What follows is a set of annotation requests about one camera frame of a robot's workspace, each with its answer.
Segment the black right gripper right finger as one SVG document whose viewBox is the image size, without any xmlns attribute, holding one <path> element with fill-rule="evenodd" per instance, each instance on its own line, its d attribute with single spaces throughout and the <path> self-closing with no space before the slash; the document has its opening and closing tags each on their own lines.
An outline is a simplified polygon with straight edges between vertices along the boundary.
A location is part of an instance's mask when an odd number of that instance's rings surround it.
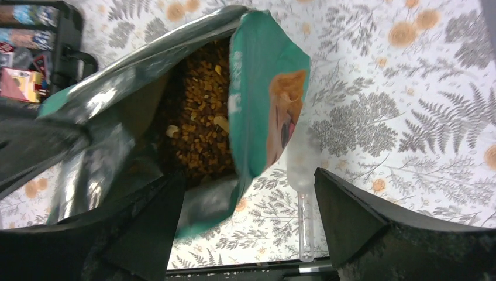
<svg viewBox="0 0 496 281">
<path fill-rule="evenodd" d="M 494 280 L 495 230 L 423 215 L 328 170 L 315 193 L 341 280 Z"/>
</svg>

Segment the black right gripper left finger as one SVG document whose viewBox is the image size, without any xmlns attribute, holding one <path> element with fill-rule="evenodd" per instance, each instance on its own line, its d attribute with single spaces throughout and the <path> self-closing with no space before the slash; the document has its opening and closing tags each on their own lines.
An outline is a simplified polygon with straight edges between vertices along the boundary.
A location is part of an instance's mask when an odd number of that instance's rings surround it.
<svg viewBox="0 0 496 281">
<path fill-rule="evenodd" d="M 185 193 L 185 176 L 54 225 L 1 232 L 2 280 L 164 280 Z"/>
</svg>

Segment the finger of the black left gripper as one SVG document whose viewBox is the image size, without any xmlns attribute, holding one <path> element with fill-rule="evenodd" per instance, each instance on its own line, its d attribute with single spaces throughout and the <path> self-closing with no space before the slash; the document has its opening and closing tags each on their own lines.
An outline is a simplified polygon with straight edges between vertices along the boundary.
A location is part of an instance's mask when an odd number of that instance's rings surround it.
<svg viewBox="0 0 496 281">
<path fill-rule="evenodd" d="M 1 199 L 29 180 L 85 149 L 85 129 L 42 119 L 43 104 L 1 98 Z"/>
</svg>

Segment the clear plastic scoop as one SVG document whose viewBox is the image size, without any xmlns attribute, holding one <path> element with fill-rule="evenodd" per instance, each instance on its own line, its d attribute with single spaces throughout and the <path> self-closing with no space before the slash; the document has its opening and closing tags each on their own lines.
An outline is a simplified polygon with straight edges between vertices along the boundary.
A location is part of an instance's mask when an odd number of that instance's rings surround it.
<svg viewBox="0 0 496 281">
<path fill-rule="evenodd" d="M 287 182 L 297 192 L 299 259 L 314 260 L 315 170 L 321 164 L 321 143 L 308 123 L 301 122 L 287 146 Z"/>
</svg>

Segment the green dog food bag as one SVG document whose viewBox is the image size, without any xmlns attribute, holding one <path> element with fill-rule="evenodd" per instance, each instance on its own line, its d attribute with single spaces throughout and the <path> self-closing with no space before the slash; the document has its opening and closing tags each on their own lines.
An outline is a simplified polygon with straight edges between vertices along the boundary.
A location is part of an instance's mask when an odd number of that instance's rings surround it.
<svg viewBox="0 0 496 281">
<path fill-rule="evenodd" d="M 99 207 L 143 146 L 186 189 L 177 237 L 230 217 L 292 137 L 310 57 L 267 11 L 226 6 L 61 90 L 39 117 L 79 125 L 91 143 L 62 164 L 49 224 Z"/>
</svg>

